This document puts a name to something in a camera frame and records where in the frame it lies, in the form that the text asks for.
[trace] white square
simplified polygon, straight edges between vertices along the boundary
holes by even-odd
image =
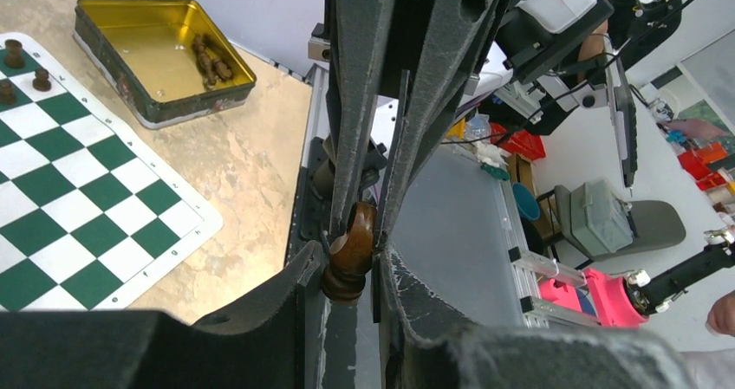
[[[81,302],[77,301],[76,298],[71,296],[66,289],[56,286],[46,294],[38,297],[37,300],[31,302],[21,311],[87,311],[87,309],[81,305]]]
[[[49,81],[51,82],[51,89],[48,92],[42,92],[33,88],[33,79],[36,78],[36,72],[26,73],[24,75],[16,75],[10,77],[10,81],[13,82],[18,88],[20,88],[32,101],[41,101],[54,97],[59,94],[66,93],[64,86],[59,84],[58,81],[49,75]]]
[[[59,126],[36,103],[30,103],[0,113],[0,120],[23,139]]]
[[[156,215],[139,198],[128,197],[113,208],[105,211],[110,220],[117,224],[128,236],[151,223]]]
[[[189,204],[183,201],[179,201],[170,209],[164,211],[159,218],[169,229],[179,235],[179,237],[186,236],[186,233],[194,230],[195,227],[202,223],[202,217]]]
[[[25,255],[5,237],[0,236],[0,273],[16,266],[23,259]]]
[[[91,114],[77,120],[72,120],[62,125],[62,127],[84,146],[96,144],[114,135],[114,132],[109,127],[105,126],[104,123],[100,122]]]
[[[153,257],[131,237],[128,237],[105,252],[98,260],[121,281],[127,282],[133,275],[153,262]]]
[[[46,157],[24,140],[0,148],[0,171],[10,179],[41,168],[48,163],[49,160]]]
[[[79,190],[57,198],[42,209],[68,232],[79,229],[102,214],[102,210]]]
[[[53,165],[76,188],[107,173],[107,168],[100,164],[100,161],[87,149],[82,149],[58,159],[54,161]]]
[[[70,235],[37,251],[30,258],[56,283],[62,283],[92,263],[94,255]]]
[[[112,170],[111,173],[133,194],[159,179],[159,176],[140,159],[130,160]]]
[[[30,201],[30,198],[23,194],[15,184],[3,183],[0,185],[0,227],[16,221],[37,208],[38,206]]]

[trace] blue bowl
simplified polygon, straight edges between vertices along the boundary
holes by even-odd
[[[531,221],[538,220],[541,217],[541,208],[536,202],[536,197],[525,185],[521,183],[513,184],[513,196],[516,198],[516,205],[521,217]]]

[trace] gold tin box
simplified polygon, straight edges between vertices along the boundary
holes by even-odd
[[[196,1],[79,0],[75,12],[75,40],[144,126],[242,105],[255,86]]]

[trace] person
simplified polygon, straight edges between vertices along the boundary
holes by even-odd
[[[659,23],[669,13],[680,10],[681,0],[655,0],[640,5],[637,0],[610,0],[615,12],[595,31],[587,36],[566,58],[565,63],[583,62],[605,51],[604,38],[609,38],[615,49],[620,49],[629,38],[635,38],[648,30],[650,24]],[[631,68],[667,40],[681,24],[681,12],[675,13],[665,23],[660,23],[640,40],[631,43],[621,53],[622,66]],[[575,85],[584,81],[585,73],[579,73]]]
[[[735,337],[735,291],[712,305],[706,325],[714,334]],[[735,349],[683,352],[681,356],[698,389],[731,387],[735,381]]]

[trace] beige table surface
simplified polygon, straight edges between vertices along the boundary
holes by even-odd
[[[0,0],[0,32],[35,38],[222,214],[224,228],[131,306],[195,321],[281,270],[311,89],[240,50],[258,78],[244,106],[147,130],[72,39],[75,5]]]

